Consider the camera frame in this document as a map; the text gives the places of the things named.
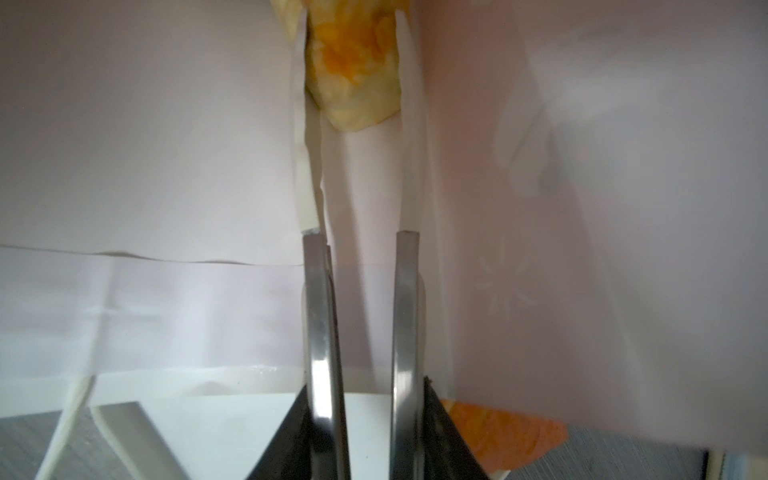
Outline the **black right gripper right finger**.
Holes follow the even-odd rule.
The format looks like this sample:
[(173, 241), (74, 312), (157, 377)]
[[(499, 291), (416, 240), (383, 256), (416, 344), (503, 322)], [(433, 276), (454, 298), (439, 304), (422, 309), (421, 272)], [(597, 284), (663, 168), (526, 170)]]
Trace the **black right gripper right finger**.
[(424, 377), (422, 444), (427, 480), (488, 480), (458, 428)]

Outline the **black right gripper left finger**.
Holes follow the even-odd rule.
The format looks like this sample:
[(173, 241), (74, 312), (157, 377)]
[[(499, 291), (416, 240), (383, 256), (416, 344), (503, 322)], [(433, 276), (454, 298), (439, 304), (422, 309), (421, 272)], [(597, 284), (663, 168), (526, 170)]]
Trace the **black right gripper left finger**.
[(247, 480), (310, 480), (312, 420), (307, 387), (296, 396)]

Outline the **metal white-tipped tongs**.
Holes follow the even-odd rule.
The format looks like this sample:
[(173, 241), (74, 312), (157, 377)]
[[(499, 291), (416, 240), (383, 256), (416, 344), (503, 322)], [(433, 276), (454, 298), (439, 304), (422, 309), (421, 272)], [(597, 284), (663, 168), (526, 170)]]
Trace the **metal white-tipped tongs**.
[[(306, 145), (306, 47), (308, 13), (300, 11), (291, 65), (294, 194), (302, 232), (307, 399), (315, 479), (351, 476), (344, 388), (338, 340), (331, 253), (321, 226), (312, 165)], [(401, 85), (403, 179), (396, 239), (392, 336), (392, 402), (389, 476), (423, 479), (425, 300), (419, 273), (419, 246), (426, 168), (422, 71), (407, 15), (396, 13)]]

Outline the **orange fake baguette bread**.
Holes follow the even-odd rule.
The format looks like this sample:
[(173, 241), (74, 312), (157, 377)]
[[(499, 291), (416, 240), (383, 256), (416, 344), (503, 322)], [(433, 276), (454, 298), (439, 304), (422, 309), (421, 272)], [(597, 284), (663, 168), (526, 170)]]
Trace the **orange fake baguette bread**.
[(528, 465), (569, 437), (562, 422), (447, 399), (441, 403), (487, 474)]

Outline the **white red paper bag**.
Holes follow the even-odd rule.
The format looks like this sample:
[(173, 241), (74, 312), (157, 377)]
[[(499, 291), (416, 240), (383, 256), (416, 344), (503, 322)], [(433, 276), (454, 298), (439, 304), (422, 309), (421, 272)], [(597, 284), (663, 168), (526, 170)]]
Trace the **white red paper bag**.
[[(418, 1), (425, 372), (767, 450), (767, 5)], [(304, 376), (266, 1), (1, 5), (1, 413)]]

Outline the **pale yellow fake bun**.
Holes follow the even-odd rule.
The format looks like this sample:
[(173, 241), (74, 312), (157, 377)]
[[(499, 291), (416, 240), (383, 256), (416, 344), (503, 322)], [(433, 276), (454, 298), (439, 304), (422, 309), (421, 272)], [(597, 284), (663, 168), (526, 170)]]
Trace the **pale yellow fake bun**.
[(336, 129), (359, 131), (400, 110), (396, 13), (409, 15), (408, 1), (275, 0), (271, 5), (290, 41), (301, 11), (307, 11), (307, 87)]

